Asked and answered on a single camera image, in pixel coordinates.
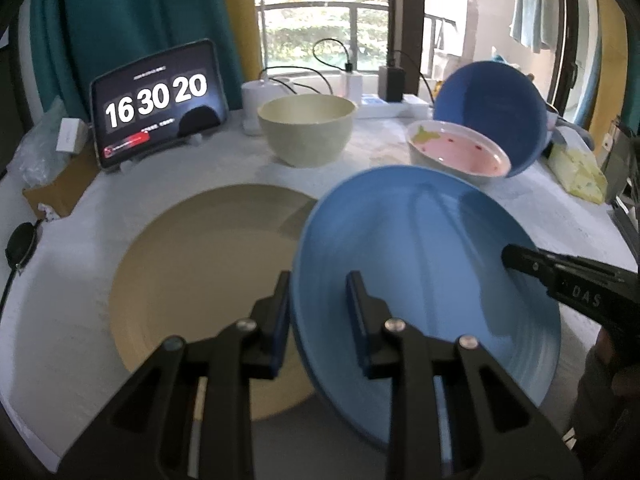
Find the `brown plate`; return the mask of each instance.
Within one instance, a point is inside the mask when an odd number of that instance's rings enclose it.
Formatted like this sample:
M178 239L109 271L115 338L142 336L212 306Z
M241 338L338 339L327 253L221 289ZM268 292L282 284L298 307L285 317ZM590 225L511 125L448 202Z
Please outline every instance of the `brown plate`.
M229 186L185 200L149 224L121 261L109 301L111 332L127 369L168 336L215 336L270 296L279 272L291 268L315 202L282 187ZM277 379L252 380L252 419L312 392L289 335ZM201 414L197 402L196 418Z

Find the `white power strip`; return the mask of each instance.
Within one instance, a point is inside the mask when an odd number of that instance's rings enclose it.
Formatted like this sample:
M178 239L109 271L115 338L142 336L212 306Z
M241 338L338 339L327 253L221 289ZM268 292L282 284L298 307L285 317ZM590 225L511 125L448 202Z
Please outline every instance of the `white power strip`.
M357 119L412 118L428 120L433 117L430 104L412 94L405 94L401 103L387 103L375 94L363 94L356 111Z

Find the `yellow and white package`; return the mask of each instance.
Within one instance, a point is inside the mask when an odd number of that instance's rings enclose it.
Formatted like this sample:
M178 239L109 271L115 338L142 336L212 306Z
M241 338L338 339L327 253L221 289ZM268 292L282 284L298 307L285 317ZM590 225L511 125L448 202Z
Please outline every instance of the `yellow and white package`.
M596 157L580 135L567 126L558 128L565 144L555 144L548 166L567 193L602 204L607 192L607 179L600 171Z

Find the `silver bolt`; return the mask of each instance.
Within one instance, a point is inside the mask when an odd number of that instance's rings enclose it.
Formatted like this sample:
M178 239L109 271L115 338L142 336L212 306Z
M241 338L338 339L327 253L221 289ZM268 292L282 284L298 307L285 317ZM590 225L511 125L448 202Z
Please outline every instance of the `silver bolt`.
M244 319L236 321L236 328L240 332L253 332L258 328L258 324L253 319L245 317Z
M466 348L467 350L475 350L476 348L478 348L478 339L476 339L472 335L463 335L460 338L460 346L462 346L462 348Z
M182 338L178 337L177 335L172 335L171 337L168 337L164 340L162 346L168 352L175 352L176 350L182 348Z
M389 330L389 332L402 332L402 330L406 328L406 323L402 321L402 319L392 317L385 321L385 328Z

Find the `yellow curtain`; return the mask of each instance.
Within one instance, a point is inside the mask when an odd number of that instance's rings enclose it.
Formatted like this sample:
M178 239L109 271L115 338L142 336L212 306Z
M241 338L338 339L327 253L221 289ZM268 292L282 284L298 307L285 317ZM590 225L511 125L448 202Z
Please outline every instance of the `yellow curtain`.
M260 31L255 0L225 0L231 29L242 64L245 81L258 79L260 63Z
M602 30L602 69L589 127L596 144L596 153L600 151L611 121L622 112L628 62L624 13L615 0L598 0L598 3Z

